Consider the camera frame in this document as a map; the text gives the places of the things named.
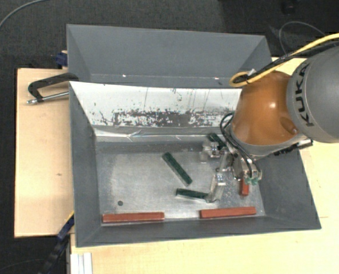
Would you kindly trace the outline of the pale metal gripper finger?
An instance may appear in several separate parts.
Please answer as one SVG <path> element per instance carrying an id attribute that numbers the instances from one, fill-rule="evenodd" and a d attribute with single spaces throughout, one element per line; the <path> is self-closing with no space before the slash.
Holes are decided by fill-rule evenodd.
<path id="1" fill-rule="evenodd" d="M 226 187 L 225 177 L 222 174 L 213 175 L 210 191 L 205 197 L 207 203 L 220 200 Z"/>
<path id="2" fill-rule="evenodd" d="M 224 150 L 220 142 L 207 140 L 201 145 L 200 161 L 207 162 L 209 158 L 220 158 L 224 155 Z"/>

